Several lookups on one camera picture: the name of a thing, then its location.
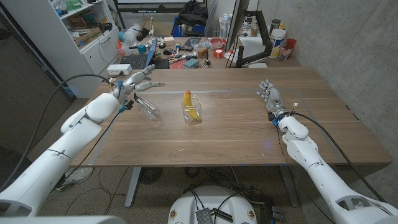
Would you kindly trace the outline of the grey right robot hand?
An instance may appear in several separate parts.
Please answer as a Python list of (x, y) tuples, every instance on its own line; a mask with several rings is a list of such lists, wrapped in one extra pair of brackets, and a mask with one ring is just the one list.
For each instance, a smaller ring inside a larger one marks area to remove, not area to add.
[(279, 90), (269, 80), (262, 81), (259, 87), (261, 90), (257, 94), (266, 104), (270, 121), (280, 120), (289, 113), (284, 106)]

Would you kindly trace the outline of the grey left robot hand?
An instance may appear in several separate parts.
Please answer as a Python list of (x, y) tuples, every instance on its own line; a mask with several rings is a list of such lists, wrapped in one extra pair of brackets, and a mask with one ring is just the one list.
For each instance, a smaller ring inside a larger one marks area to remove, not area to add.
[(147, 81), (147, 76), (155, 70), (155, 65), (148, 65), (142, 71), (130, 75), (122, 81), (121, 87), (114, 86), (109, 94), (120, 103), (124, 103), (133, 91), (145, 91), (153, 87), (163, 87), (165, 83)]

